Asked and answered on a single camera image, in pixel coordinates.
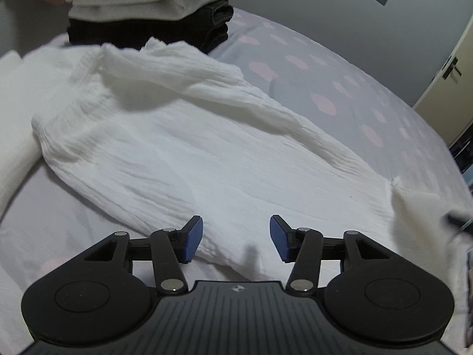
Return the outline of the white crinkled gauze garment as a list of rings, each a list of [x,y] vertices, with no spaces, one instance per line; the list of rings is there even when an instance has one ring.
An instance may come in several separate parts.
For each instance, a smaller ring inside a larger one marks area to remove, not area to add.
[[[138,233],[203,217],[198,255],[284,279],[271,215],[327,236],[356,229],[448,284],[470,242],[449,202],[378,175],[351,149],[186,43],[44,46],[1,59],[1,202],[38,160]]]

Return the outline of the folded black clothes stack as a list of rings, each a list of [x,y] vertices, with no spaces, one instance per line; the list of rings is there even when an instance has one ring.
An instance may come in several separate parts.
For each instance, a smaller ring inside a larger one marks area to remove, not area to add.
[[[141,49],[150,38],[164,43],[185,42],[207,54],[229,38],[234,15],[229,0],[218,0],[178,21],[128,19],[113,22],[69,20],[67,34],[74,45],[110,43],[118,48]]]

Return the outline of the grey bedsheet with pink hearts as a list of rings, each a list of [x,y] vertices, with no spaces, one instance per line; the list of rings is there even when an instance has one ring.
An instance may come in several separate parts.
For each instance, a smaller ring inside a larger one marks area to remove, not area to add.
[[[376,79],[313,40],[238,10],[213,57],[350,148],[378,174],[469,211],[472,197],[440,137]],[[32,282],[104,238],[116,222],[77,196],[44,163],[1,221],[1,352],[32,342],[20,301]]]

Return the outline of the cream door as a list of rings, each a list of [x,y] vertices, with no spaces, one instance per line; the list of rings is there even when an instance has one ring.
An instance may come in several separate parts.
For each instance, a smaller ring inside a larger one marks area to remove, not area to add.
[[[452,73],[443,79],[454,56],[458,58],[457,67],[462,76]],[[472,24],[468,25],[445,66],[414,105],[414,110],[448,146],[472,124]]]

